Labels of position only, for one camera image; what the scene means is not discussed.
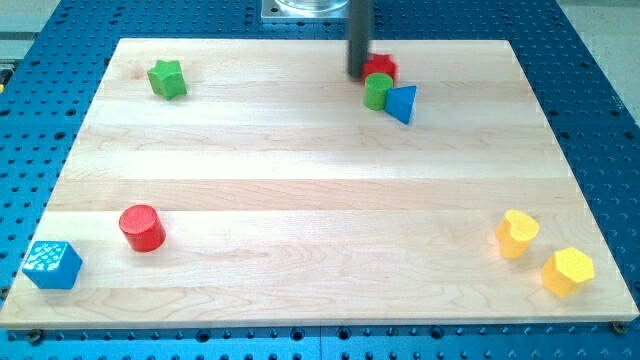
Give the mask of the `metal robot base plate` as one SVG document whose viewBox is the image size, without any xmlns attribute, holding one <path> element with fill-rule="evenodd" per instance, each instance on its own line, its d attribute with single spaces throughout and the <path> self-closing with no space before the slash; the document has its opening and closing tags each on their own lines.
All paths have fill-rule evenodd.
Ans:
<svg viewBox="0 0 640 360">
<path fill-rule="evenodd" d="M 260 0 L 264 22 L 343 20 L 349 0 Z"/>
</svg>

